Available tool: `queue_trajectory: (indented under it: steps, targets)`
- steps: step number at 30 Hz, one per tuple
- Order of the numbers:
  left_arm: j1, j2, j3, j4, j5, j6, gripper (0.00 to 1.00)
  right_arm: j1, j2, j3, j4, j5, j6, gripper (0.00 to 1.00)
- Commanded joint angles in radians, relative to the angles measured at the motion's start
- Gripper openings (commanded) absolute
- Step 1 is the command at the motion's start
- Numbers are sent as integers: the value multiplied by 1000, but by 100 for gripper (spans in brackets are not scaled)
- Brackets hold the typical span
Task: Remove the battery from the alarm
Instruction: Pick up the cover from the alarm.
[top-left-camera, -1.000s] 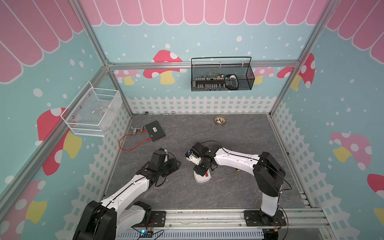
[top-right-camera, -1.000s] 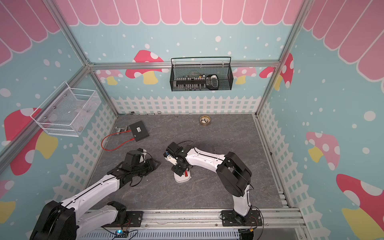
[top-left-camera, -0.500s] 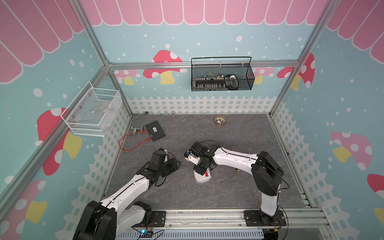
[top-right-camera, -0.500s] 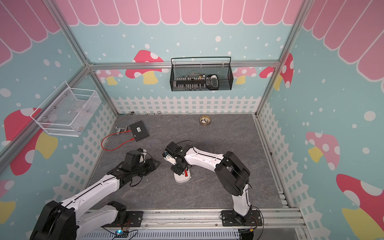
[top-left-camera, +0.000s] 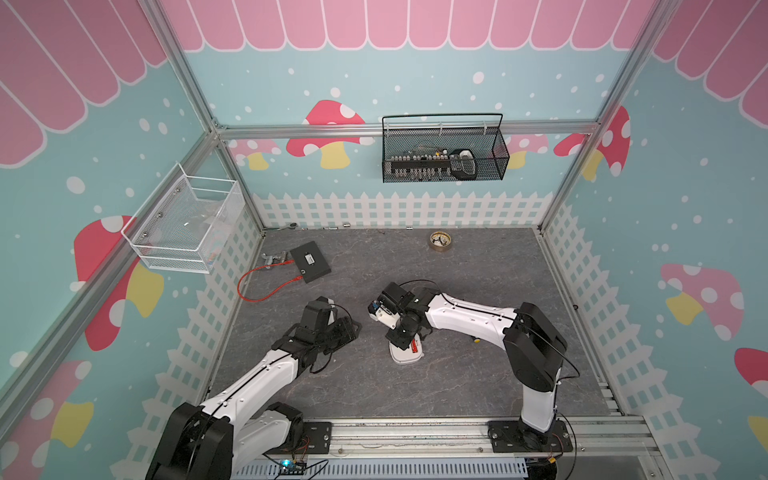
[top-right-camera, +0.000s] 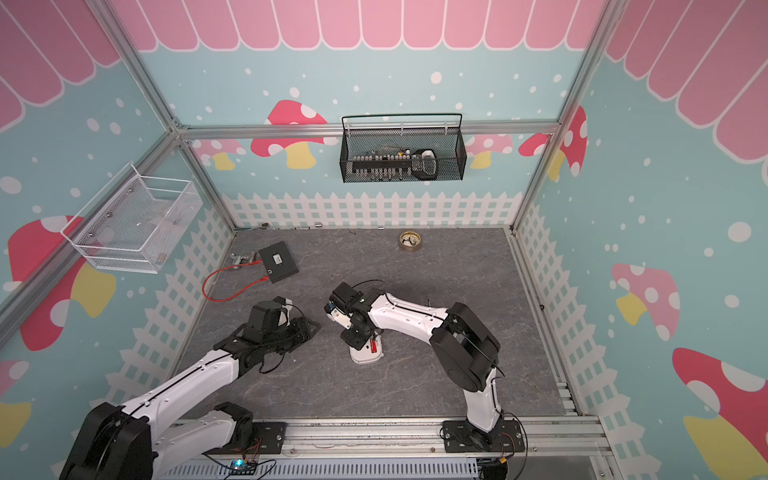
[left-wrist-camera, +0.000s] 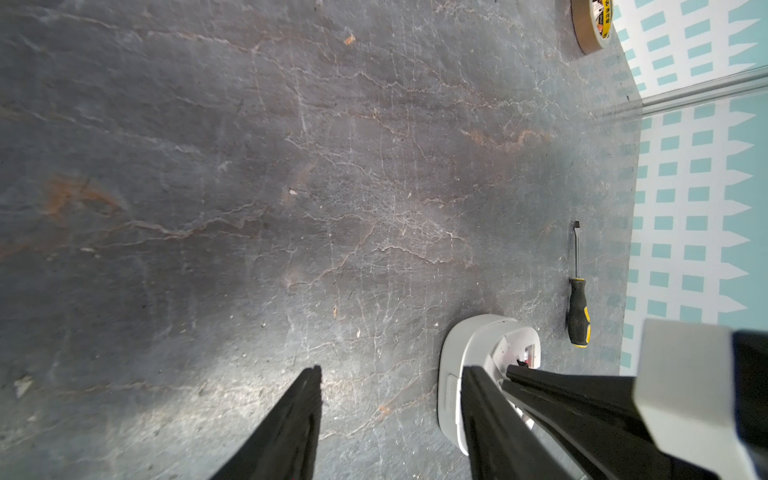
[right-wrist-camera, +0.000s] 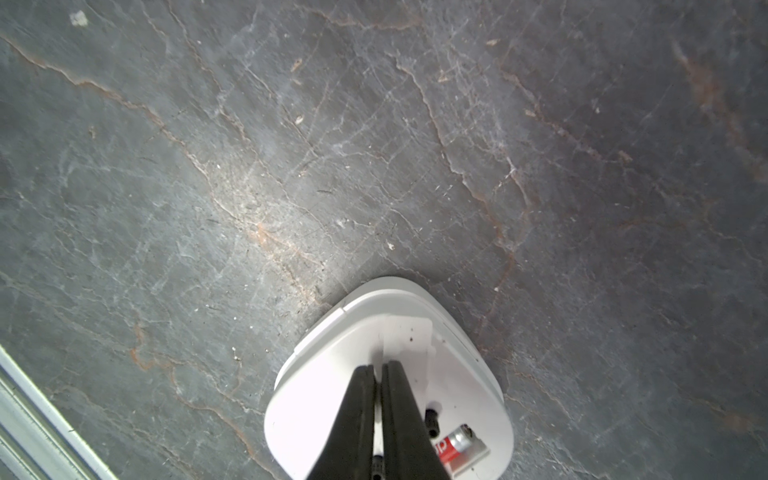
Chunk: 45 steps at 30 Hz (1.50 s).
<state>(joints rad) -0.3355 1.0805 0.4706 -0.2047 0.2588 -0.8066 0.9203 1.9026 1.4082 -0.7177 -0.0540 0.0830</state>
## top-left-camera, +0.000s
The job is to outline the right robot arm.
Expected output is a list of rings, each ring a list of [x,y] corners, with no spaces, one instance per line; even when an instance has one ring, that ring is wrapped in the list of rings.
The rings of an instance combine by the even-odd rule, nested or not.
[[[540,450],[554,437],[556,394],[568,343],[538,306],[485,306],[434,288],[407,291],[391,283],[368,306],[368,313],[388,328],[390,355],[398,364],[421,360],[423,339],[435,330],[462,333],[501,348],[523,385],[517,430],[524,447]]]

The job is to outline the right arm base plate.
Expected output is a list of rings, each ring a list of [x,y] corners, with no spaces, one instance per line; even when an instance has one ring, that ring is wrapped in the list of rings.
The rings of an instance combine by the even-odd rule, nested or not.
[[[487,436],[494,453],[541,453],[552,456],[573,451],[573,437],[563,419],[555,419],[547,432],[519,420],[490,420]]]

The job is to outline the white alarm clock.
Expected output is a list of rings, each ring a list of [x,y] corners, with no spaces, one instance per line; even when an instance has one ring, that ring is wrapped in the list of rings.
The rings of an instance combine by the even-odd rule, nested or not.
[[[406,349],[389,344],[389,351],[394,362],[399,365],[413,364],[424,357],[422,341],[419,335],[414,337]]]

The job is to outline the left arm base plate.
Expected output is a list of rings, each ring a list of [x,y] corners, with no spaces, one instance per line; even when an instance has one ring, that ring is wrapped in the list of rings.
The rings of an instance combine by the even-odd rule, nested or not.
[[[303,422],[291,426],[287,438],[277,447],[267,451],[269,455],[328,454],[332,438],[332,422]]]

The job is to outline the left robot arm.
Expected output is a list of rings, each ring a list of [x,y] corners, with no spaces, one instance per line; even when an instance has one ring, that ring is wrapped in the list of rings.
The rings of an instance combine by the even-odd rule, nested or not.
[[[320,325],[293,325],[248,373],[220,394],[193,405],[184,402],[168,418],[150,461],[148,479],[229,479],[271,449],[296,448],[303,414],[270,398],[329,356],[356,340],[361,324],[331,308]]]

